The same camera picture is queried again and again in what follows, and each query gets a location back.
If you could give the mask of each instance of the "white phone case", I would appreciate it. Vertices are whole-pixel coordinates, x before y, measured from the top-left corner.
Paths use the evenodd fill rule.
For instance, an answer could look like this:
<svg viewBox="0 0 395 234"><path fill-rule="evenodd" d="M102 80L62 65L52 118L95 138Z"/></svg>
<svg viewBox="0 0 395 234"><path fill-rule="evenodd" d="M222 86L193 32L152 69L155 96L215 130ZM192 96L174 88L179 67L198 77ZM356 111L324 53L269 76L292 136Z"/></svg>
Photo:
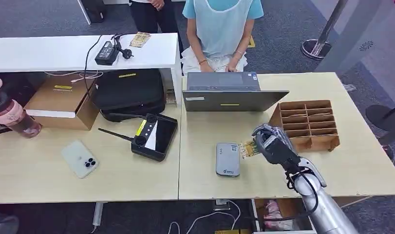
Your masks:
<svg viewBox="0 0 395 234"><path fill-rule="evenodd" d="M79 140L62 149L61 154L78 178L86 177L98 166L98 160Z"/></svg>

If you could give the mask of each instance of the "laptop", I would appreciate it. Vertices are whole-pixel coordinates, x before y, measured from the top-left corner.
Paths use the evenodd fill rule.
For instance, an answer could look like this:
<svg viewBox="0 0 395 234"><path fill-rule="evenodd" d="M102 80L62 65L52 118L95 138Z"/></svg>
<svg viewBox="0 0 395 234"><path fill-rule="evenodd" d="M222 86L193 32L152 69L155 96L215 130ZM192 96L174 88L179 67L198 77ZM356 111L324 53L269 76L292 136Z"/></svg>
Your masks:
<svg viewBox="0 0 395 234"><path fill-rule="evenodd" d="M189 72L187 90L256 91L260 90L256 72Z"/></svg>
<svg viewBox="0 0 395 234"><path fill-rule="evenodd" d="M263 112L289 91L194 91L184 90L186 111L256 111Z"/></svg>

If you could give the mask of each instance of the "black laptop bag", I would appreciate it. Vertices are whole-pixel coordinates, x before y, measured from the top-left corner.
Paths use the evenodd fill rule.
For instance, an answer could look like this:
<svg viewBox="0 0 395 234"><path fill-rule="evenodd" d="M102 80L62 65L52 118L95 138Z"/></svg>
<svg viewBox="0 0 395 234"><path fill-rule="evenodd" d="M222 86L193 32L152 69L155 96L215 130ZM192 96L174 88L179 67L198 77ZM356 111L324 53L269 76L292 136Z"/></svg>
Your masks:
<svg viewBox="0 0 395 234"><path fill-rule="evenodd" d="M96 84L93 102L111 122L121 122L133 115L158 114L166 105L158 69L110 71L99 77Z"/></svg>

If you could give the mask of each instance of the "pink item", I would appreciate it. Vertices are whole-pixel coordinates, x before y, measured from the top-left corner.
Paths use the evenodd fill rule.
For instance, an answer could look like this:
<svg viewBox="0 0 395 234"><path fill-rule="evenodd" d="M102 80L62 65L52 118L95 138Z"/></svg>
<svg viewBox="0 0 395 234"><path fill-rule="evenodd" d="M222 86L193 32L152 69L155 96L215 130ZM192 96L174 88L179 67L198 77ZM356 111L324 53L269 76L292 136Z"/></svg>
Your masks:
<svg viewBox="0 0 395 234"><path fill-rule="evenodd" d="M281 211L279 209L279 205L276 201L270 200L266 205L267 214L263 216L264 219L267 218L282 218ZM293 220L286 220L286 221L265 221L264 225L268 229L273 229L277 231L292 231L294 230L293 227Z"/></svg>
<svg viewBox="0 0 395 234"><path fill-rule="evenodd" d="M41 124L32 119L17 101L0 92L0 124L18 132L21 136L32 138L41 131Z"/></svg>

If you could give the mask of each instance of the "power adapter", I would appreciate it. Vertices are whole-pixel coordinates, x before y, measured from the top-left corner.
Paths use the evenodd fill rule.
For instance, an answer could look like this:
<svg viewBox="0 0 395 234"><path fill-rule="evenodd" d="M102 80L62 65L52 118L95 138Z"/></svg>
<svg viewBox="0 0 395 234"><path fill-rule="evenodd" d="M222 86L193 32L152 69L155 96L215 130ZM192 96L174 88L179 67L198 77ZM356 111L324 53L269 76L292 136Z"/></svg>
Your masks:
<svg viewBox="0 0 395 234"><path fill-rule="evenodd" d="M98 65L111 66L117 59L118 50L114 47L111 41L106 41L101 50L95 57L95 62Z"/></svg>
<svg viewBox="0 0 395 234"><path fill-rule="evenodd" d="M116 41L116 45L113 45L111 41L106 41L100 52L98 52L97 56L95 57L95 62L98 65L111 66L117 59L118 52L121 52L123 58L125 59L133 57L131 50L121 49L121 44L119 41Z"/></svg>

